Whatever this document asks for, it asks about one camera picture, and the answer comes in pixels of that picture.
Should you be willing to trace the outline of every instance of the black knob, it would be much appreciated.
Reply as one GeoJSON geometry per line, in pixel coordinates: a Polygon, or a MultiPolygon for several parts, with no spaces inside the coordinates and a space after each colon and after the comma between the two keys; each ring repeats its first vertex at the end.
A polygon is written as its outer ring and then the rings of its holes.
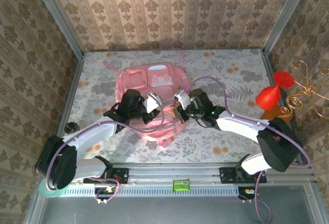
{"type": "Polygon", "coordinates": [[[78,124],[76,122],[69,122],[64,127],[64,131],[67,134],[75,133],[78,130],[80,130],[80,127],[78,126],[78,124]]]}
{"type": "Polygon", "coordinates": [[[206,127],[214,127],[215,126],[215,122],[207,117],[203,117],[201,119],[203,121],[203,123],[205,124],[206,127]]]}

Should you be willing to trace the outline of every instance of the black bracket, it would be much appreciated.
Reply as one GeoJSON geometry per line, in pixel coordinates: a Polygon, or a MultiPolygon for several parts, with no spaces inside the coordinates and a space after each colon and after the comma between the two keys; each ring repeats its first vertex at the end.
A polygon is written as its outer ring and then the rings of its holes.
{"type": "Polygon", "coordinates": [[[253,200],[255,198],[255,189],[253,187],[239,187],[239,196],[241,200],[253,200]]]}
{"type": "MultiPolygon", "coordinates": [[[[221,167],[220,179],[222,184],[255,184],[259,173],[249,175],[235,167],[221,167]]],[[[266,183],[266,175],[263,173],[260,183],[266,183]]]]}
{"type": "Polygon", "coordinates": [[[129,169],[125,167],[111,168],[104,172],[100,180],[92,180],[89,178],[84,178],[84,184],[95,184],[95,185],[104,185],[104,184],[113,184],[113,181],[101,180],[102,178],[116,179],[120,184],[128,184],[129,179],[129,169]]]}
{"type": "Polygon", "coordinates": [[[104,202],[104,200],[110,198],[115,191],[115,186],[111,188],[107,187],[97,187],[95,188],[94,195],[98,196],[97,198],[101,201],[104,202]]]}

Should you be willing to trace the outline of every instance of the pink backpack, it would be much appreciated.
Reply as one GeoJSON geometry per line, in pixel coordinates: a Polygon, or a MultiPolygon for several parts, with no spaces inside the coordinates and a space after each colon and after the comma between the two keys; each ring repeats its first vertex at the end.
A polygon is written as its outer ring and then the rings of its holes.
{"type": "MultiPolygon", "coordinates": [[[[167,147],[172,142],[172,137],[180,133],[187,126],[187,122],[182,124],[172,113],[175,105],[174,95],[179,89],[185,89],[190,84],[185,71],[182,68],[184,52],[180,55],[180,67],[170,63],[156,63],[144,66],[136,66],[125,69],[118,78],[116,83],[115,97],[116,101],[120,102],[122,95],[127,89],[138,90],[146,99],[148,93],[152,92],[162,98],[164,103],[164,123],[163,127],[150,134],[138,133],[140,137],[149,141],[156,141],[159,146],[167,147]]],[[[103,64],[114,70],[113,66],[104,61],[103,64]]],[[[154,118],[147,125],[140,120],[132,120],[130,126],[142,129],[153,130],[161,123],[161,114],[154,118]]]]}

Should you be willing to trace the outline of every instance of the backpack strap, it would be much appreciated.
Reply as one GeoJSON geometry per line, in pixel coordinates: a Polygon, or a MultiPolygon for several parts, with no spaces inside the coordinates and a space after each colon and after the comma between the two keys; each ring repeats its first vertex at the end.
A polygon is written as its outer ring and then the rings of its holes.
{"type": "Polygon", "coordinates": [[[103,61],[103,65],[106,66],[111,71],[113,71],[117,75],[117,77],[120,76],[119,70],[115,68],[113,65],[111,65],[109,62],[103,61]]]}
{"type": "Polygon", "coordinates": [[[184,69],[184,57],[185,57],[185,50],[180,50],[179,51],[179,63],[178,63],[178,66],[181,68],[181,69],[184,69]]]}

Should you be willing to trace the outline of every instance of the metal panel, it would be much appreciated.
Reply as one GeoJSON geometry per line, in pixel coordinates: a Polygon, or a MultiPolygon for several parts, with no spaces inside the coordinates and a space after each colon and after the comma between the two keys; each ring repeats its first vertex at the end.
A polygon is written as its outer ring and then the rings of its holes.
{"type": "MultiPolygon", "coordinates": [[[[61,197],[93,197],[93,186],[69,186],[61,197]]],[[[190,191],[173,192],[172,187],[121,186],[116,197],[237,197],[237,186],[192,187],[190,191]]]]}
{"type": "MultiPolygon", "coordinates": [[[[263,187],[259,199],[274,214],[273,224],[314,224],[303,187],[263,187]]],[[[267,211],[260,214],[267,220],[267,211]]],[[[97,204],[90,197],[49,198],[39,224],[260,223],[253,203],[237,197],[118,197],[97,204]]]]}

